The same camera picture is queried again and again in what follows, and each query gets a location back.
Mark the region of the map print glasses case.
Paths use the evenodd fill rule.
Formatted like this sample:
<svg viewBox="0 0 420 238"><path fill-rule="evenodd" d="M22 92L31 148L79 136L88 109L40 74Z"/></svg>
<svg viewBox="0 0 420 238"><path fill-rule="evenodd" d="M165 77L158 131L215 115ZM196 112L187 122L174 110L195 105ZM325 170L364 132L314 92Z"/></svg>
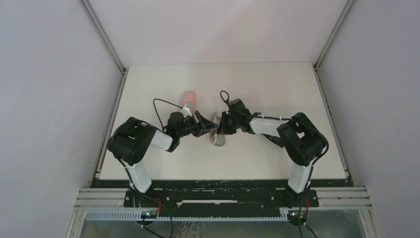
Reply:
<svg viewBox="0 0 420 238"><path fill-rule="evenodd" d="M212 145L222 147L226 144L225 135L219 134L217 132L218 126L220 125L220 122L221 122L221 117L219 117L217 113L213 113L211 116L211 121L217 124L217 126L210 130L210 141Z"/></svg>

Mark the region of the pink glasses case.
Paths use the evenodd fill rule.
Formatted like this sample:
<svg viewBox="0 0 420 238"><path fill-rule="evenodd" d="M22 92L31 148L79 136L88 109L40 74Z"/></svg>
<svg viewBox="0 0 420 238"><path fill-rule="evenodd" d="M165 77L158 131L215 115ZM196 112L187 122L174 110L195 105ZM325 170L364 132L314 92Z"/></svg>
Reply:
<svg viewBox="0 0 420 238"><path fill-rule="evenodd" d="M185 105L186 102L193 103L193 110L195 110L195 103L196 103L196 93L194 91L186 91L182 96L182 106Z"/></svg>

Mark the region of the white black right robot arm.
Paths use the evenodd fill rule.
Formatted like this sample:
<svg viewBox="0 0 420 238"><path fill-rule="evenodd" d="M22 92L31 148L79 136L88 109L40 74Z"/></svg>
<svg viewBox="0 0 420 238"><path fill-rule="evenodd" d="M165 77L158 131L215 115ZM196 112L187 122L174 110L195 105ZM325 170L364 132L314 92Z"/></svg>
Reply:
<svg viewBox="0 0 420 238"><path fill-rule="evenodd" d="M291 118L267 117L250 113L241 99L224 100L228 110L222 113L217 133L232 135L244 133L262 135L277 146L284 148L292 160L288 187L294 193L306 191L311 183L314 164L329 149L329 142L302 112Z"/></svg>

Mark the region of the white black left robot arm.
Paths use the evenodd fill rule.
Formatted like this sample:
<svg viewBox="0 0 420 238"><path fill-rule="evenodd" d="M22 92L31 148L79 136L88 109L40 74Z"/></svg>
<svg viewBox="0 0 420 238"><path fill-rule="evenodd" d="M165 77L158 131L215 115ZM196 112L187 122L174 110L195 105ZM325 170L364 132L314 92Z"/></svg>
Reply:
<svg viewBox="0 0 420 238"><path fill-rule="evenodd" d="M181 112L171 113L164 130L130 117L110 137L107 149L123 165L130 187L145 193L152 185L152 179L143 162L150 146L173 152L182 137L190 134L200 137L214 128L217 128L217 123L202 117L198 111L189 116L184 116Z"/></svg>

